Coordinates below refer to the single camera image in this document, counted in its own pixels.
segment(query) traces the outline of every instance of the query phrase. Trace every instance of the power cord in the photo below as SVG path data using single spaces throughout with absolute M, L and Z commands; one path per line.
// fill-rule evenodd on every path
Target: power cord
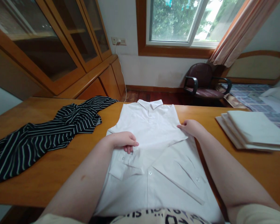
M 115 44 L 115 54 L 117 54 L 117 52 L 116 52 L 116 45 L 117 45 L 118 43 L 121 43 L 121 41 L 118 40 L 117 43 Z M 119 64 L 120 64 L 121 73 L 122 73 L 122 75 L 123 75 L 123 77 L 124 77 L 124 73 L 122 72 L 122 66 L 121 66 L 121 63 L 120 63 L 119 55 L 117 55 L 117 56 L 118 56 L 118 61 L 119 61 Z M 125 86 L 125 101 L 127 101 L 127 86 L 126 86 L 126 84 L 125 84 L 125 79 L 124 79 L 124 86 Z

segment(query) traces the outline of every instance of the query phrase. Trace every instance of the blue checkered bedsheet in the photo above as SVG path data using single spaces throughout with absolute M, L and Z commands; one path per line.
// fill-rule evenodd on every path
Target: blue checkered bedsheet
M 226 83 L 222 83 L 221 85 L 225 89 L 227 88 Z M 252 111 L 263 112 L 269 120 L 280 128 L 280 113 L 276 113 L 271 106 L 265 104 L 263 101 L 257 101 L 248 96 L 251 93 L 260 95 L 270 88 L 272 87 L 269 85 L 261 84 L 233 84 L 230 94 Z

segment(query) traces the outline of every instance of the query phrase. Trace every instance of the wooden table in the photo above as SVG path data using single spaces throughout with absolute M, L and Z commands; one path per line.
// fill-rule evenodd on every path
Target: wooden table
M 65 105 L 84 100 L 32 97 L 0 116 L 0 139 L 28 122 L 52 120 Z M 48 152 L 31 168 L 17 177 L 0 183 L 0 204 L 45 207 L 61 185 L 77 168 L 95 144 L 114 126 L 123 103 L 115 103 L 99 112 L 103 123 L 93 134 L 78 134 L 67 148 Z M 280 152 L 236 150 L 215 120 L 231 108 L 175 106 L 180 122 L 199 121 L 265 187 L 280 205 Z M 224 207 L 198 147 L 208 180 L 221 208 Z

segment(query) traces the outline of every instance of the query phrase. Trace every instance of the baseboard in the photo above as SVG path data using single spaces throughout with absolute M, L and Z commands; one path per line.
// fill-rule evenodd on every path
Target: baseboard
M 126 87 L 127 90 L 133 90 L 133 91 L 184 93 L 183 88 L 158 87 L 158 86 L 133 86 L 133 85 L 126 85 Z

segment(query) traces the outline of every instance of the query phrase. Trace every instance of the chair armrest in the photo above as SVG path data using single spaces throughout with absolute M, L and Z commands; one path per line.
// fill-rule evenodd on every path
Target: chair armrest
M 191 78 L 194 80 L 194 88 L 193 88 L 193 92 L 186 89 L 187 87 L 187 82 L 188 82 L 188 79 Z M 195 95 L 196 92 L 197 92 L 197 89 L 198 89 L 198 80 L 195 78 L 195 77 L 190 77 L 190 76 L 186 76 L 186 80 L 184 81 L 184 90 L 186 90 L 187 92 L 191 93 L 192 95 Z
M 227 78 L 221 78 L 221 77 L 212 77 L 212 79 L 224 79 L 227 82 L 227 90 L 223 93 L 224 95 L 226 95 L 227 93 L 230 92 L 231 87 L 232 87 L 232 82 L 230 81 L 230 79 Z

